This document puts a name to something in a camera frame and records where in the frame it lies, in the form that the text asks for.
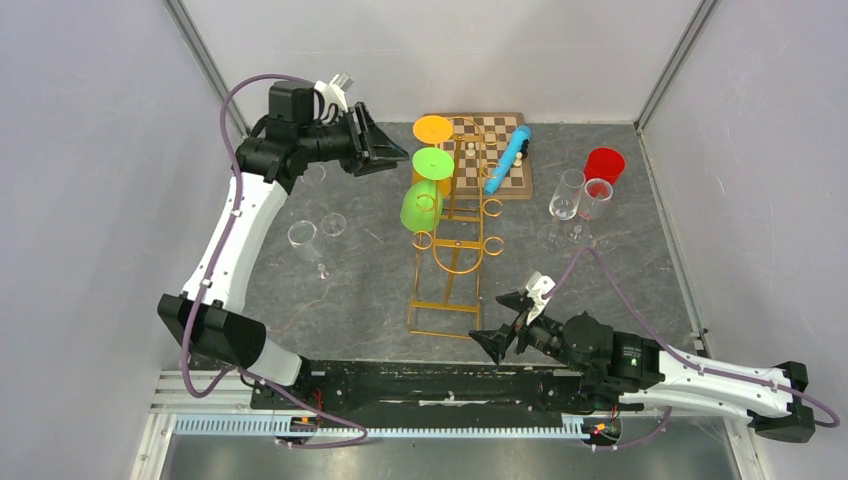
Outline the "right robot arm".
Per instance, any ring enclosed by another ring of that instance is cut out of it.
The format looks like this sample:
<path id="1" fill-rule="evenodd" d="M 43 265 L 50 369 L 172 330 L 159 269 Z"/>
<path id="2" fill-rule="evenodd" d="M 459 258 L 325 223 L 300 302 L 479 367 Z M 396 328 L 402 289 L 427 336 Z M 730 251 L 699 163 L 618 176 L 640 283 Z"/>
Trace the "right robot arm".
<path id="1" fill-rule="evenodd" d="M 533 348 L 578 374 L 576 386 L 551 393 L 567 414 L 665 406 L 740 418 L 757 435 L 779 442 L 806 443 L 815 433 L 813 410 L 801 398 L 808 384 L 802 363 L 731 366 L 616 331 L 587 312 L 566 321 L 546 314 L 530 319 L 525 293 L 496 300 L 517 317 L 497 329 L 471 330 L 469 337 L 494 363 L 509 349 L 521 354 Z"/>

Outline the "green plastic wine glass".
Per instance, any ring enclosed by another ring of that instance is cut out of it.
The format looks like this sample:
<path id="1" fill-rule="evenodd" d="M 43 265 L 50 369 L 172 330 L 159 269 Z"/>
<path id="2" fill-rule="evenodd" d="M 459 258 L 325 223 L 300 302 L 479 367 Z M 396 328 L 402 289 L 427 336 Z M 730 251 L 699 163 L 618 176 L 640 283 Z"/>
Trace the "green plastic wine glass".
<path id="1" fill-rule="evenodd" d="M 404 197 L 400 220 L 411 232 L 431 232 L 441 220 L 444 208 L 443 186 L 450 185 L 454 172 L 453 158 L 437 147 L 424 147 L 412 158 L 415 180 Z"/>

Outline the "red plastic wine glass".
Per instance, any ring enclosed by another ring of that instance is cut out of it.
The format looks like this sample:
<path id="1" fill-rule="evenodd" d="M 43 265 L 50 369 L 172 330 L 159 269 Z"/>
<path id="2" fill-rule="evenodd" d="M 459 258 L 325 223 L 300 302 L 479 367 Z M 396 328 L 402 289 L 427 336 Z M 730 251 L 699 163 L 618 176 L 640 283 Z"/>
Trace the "red plastic wine glass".
<path id="1" fill-rule="evenodd" d="M 602 179 L 615 185 L 626 167 L 627 162 L 621 153 L 612 148 L 599 147 L 589 153 L 583 173 L 586 180 Z"/>

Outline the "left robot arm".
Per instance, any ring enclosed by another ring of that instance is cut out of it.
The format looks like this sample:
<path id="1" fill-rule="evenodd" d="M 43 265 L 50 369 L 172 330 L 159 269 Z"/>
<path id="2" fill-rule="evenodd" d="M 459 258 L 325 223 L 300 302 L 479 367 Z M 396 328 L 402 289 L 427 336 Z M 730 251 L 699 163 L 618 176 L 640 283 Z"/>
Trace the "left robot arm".
<path id="1" fill-rule="evenodd" d="M 200 354 L 276 384 L 291 408 L 314 393 L 307 359 L 269 339 L 266 326 L 243 316 L 249 278 L 270 225 L 297 179 L 313 163 L 336 162 L 355 177 L 395 168 L 409 155 L 376 124 L 362 102 L 351 104 L 346 73 L 330 81 L 268 75 L 268 112 L 238 147 L 227 143 L 232 176 L 225 205 L 198 267 L 177 295 L 164 294 L 157 314 L 189 357 Z"/>

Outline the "gold wire glass rack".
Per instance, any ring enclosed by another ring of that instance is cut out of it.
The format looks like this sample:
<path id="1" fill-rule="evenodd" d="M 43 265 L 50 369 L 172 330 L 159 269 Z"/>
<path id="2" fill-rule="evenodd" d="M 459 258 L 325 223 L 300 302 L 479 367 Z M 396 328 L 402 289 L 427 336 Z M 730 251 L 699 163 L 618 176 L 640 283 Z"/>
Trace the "gold wire glass rack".
<path id="1" fill-rule="evenodd" d="M 478 177 L 486 178 L 488 164 L 478 168 Z M 448 192 L 444 196 L 441 220 L 431 232 L 413 232 L 416 249 L 412 293 L 407 310 L 406 327 L 412 334 L 430 337 L 464 339 L 453 331 L 422 328 L 418 315 L 422 312 L 470 315 L 472 328 L 483 328 L 482 265 L 493 250 L 491 243 L 503 239 L 484 233 L 485 222 L 501 214 L 502 201 L 483 193 L 483 186 L 471 200 L 458 200 L 456 164 Z"/>

